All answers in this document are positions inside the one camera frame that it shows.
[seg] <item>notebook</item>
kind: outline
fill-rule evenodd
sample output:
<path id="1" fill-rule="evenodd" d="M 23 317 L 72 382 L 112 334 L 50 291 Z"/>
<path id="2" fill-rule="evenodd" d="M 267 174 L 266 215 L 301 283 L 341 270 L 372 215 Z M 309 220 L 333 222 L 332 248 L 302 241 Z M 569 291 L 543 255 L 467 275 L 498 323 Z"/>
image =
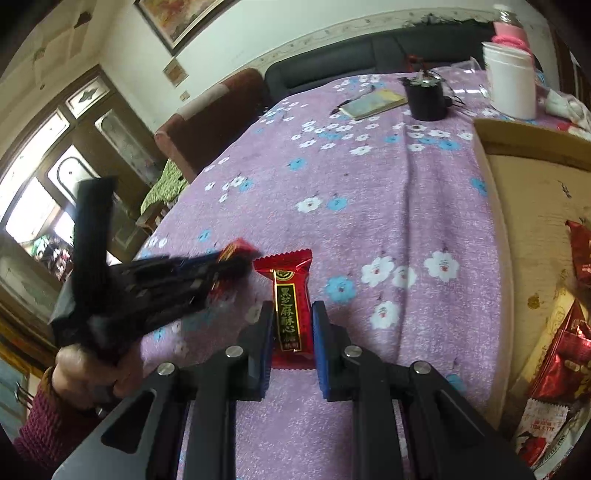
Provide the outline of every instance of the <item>notebook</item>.
<path id="1" fill-rule="evenodd" d="M 405 103 L 405 96 L 382 88 L 343 105 L 339 110 L 354 120 L 361 120 Z"/>

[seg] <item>metal screw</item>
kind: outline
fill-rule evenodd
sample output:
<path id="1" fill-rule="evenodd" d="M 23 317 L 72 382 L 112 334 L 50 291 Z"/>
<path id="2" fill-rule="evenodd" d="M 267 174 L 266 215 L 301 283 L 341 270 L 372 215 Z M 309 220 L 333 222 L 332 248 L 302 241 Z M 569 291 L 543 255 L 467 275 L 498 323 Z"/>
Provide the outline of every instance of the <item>metal screw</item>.
<path id="1" fill-rule="evenodd" d="M 230 358 L 237 358 L 244 353 L 244 348 L 240 345 L 232 345 L 226 348 L 226 356 Z"/>
<path id="2" fill-rule="evenodd" d="M 420 360 L 413 363 L 413 370 L 419 375 L 427 375 L 431 371 L 431 365 Z"/>
<path id="3" fill-rule="evenodd" d="M 174 372 L 174 365 L 170 362 L 164 362 L 158 366 L 158 375 L 162 375 L 163 377 L 167 377 L 172 372 Z"/>
<path id="4" fill-rule="evenodd" d="M 357 356 L 361 356 L 362 352 L 363 352 L 363 350 L 361 350 L 361 347 L 357 346 L 357 345 L 349 345 L 349 346 L 345 347 L 345 355 L 346 356 L 357 357 Z"/>

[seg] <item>red sleeve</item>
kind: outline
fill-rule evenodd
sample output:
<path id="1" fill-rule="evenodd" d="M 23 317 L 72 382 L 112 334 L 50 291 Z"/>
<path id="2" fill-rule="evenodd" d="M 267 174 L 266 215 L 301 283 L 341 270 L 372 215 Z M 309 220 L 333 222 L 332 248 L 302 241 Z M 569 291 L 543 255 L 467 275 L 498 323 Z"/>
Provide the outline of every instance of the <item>red sleeve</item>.
<path id="1" fill-rule="evenodd" d="M 57 396 L 52 372 L 50 368 L 43 375 L 29 418 L 14 441 L 22 459 L 38 465 L 47 478 L 100 422 L 93 411 L 78 411 Z"/>

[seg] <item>picture frame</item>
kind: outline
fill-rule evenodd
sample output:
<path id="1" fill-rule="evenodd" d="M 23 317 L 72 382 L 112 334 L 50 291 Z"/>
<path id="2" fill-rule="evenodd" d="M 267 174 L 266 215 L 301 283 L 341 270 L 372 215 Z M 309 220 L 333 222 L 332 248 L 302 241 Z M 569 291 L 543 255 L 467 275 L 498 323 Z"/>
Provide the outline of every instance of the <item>picture frame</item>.
<path id="1" fill-rule="evenodd" d="M 238 0 L 135 0 L 134 5 L 171 55 Z"/>
<path id="2" fill-rule="evenodd" d="M 172 59 L 166 68 L 163 70 L 166 78 L 173 86 L 178 87 L 181 82 L 188 77 L 187 72 L 181 66 L 177 59 Z"/>

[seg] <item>white wall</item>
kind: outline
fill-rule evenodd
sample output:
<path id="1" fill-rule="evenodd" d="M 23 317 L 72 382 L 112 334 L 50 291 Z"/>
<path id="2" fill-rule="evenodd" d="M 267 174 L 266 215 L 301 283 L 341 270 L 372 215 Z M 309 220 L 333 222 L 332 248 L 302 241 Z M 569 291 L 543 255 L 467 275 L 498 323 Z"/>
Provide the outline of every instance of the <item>white wall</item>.
<path id="1" fill-rule="evenodd" d="M 171 59 L 126 0 L 99 61 L 147 127 L 155 130 L 182 104 L 258 56 L 308 33 L 368 15 L 404 9 L 456 7 L 492 11 L 497 0 L 238 0 L 178 55 L 189 74 L 178 88 L 162 70 Z M 507 0 L 525 22 L 547 26 L 526 0 Z"/>

